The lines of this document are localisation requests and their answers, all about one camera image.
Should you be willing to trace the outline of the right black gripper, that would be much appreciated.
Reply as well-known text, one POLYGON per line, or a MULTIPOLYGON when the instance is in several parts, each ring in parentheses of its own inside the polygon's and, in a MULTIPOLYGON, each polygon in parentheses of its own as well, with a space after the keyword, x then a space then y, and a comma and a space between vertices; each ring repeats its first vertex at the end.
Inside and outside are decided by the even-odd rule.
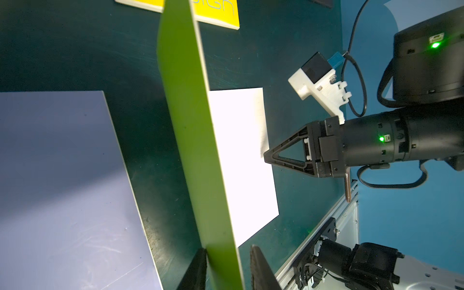
POLYGON ((409 106, 351 119, 304 125, 264 153, 268 164, 304 174, 341 178, 349 167, 400 161, 445 161, 464 169, 464 101, 409 106))

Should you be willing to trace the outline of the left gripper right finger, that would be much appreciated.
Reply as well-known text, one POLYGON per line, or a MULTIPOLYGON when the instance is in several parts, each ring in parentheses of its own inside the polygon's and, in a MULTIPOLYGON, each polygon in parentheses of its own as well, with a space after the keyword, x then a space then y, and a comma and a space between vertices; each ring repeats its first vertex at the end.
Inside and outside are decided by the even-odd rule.
POLYGON ((281 290, 265 256, 257 245, 250 250, 251 286, 253 290, 281 290))

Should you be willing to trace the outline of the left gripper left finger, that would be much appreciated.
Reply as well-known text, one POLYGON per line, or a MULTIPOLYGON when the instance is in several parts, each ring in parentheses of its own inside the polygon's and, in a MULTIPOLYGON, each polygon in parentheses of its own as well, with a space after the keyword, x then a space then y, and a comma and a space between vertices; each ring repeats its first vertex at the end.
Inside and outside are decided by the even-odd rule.
POLYGON ((207 276, 207 250, 200 248, 188 266, 177 290, 205 290, 207 276))

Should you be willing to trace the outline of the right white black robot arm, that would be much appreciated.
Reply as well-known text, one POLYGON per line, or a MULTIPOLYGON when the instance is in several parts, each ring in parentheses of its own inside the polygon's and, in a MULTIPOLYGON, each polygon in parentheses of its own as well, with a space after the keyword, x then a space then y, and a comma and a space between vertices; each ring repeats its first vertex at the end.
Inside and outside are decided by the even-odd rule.
POLYGON ((464 10, 457 8, 400 31, 377 98, 387 111, 348 121, 330 101, 334 71, 315 54, 290 79, 331 114, 304 125, 268 150, 268 164, 318 177, 339 178, 391 163, 439 160, 464 168, 464 10))

